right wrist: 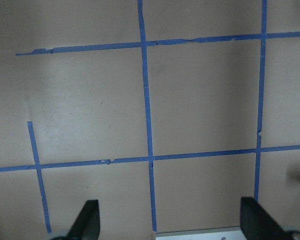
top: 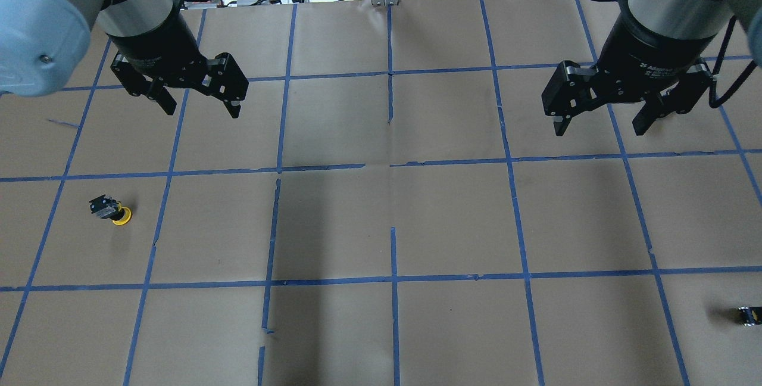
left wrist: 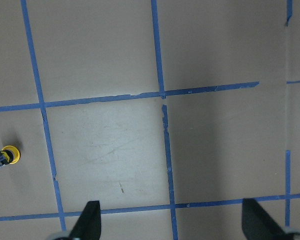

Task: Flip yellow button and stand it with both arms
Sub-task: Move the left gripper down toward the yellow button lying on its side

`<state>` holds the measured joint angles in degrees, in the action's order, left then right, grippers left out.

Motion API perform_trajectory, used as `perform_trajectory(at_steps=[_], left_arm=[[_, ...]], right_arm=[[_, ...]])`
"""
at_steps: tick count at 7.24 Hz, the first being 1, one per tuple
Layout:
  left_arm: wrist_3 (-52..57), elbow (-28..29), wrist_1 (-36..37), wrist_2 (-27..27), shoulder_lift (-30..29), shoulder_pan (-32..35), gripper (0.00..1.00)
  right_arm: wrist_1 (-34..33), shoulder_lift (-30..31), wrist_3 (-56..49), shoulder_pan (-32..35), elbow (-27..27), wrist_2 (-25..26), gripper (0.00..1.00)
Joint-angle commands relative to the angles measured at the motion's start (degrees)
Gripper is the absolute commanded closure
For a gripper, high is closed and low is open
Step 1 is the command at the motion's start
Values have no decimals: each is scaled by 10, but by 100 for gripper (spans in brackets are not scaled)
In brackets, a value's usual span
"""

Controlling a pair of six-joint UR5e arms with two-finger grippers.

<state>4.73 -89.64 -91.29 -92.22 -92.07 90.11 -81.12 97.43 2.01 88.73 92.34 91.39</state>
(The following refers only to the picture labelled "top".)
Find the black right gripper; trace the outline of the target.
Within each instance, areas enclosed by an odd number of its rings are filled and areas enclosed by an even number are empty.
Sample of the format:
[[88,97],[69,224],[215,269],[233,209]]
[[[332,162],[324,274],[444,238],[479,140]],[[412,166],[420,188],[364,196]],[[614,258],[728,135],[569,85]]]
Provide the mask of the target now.
[[691,112],[705,94],[712,74],[699,58],[711,41],[665,38],[636,20],[616,20],[595,67],[558,63],[542,91],[544,114],[552,117],[555,135],[563,136],[583,112],[646,97],[632,120],[635,134],[645,135],[656,120]]

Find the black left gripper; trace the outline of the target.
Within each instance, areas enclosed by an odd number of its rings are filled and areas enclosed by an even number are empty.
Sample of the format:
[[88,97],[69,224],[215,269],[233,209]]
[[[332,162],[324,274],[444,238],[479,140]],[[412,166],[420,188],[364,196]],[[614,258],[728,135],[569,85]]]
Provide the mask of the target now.
[[217,98],[232,119],[239,118],[249,87],[247,77],[231,53],[220,53],[208,60],[202,57],[182,16],[171,15],[149,32],[129,38],[112,35],[111,40],[126,60],[114,60],[111,71],[129,95],[145,96],[172,116],[177,102],[158,81],[162,77],[171,86],[190,86]]

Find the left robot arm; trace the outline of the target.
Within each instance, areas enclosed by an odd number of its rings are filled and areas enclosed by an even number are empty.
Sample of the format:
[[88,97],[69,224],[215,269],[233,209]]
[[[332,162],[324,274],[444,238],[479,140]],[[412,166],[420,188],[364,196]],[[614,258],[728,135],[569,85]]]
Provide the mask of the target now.
[[180,13],[185,0],[1,0],[3,95],[42,97],[64,88],[86,55],[93,27],[117,47],[111,71],[134,97],[169,116],[169,89],[217,98],[234,119],[248,79],[234,57],[207,58]]

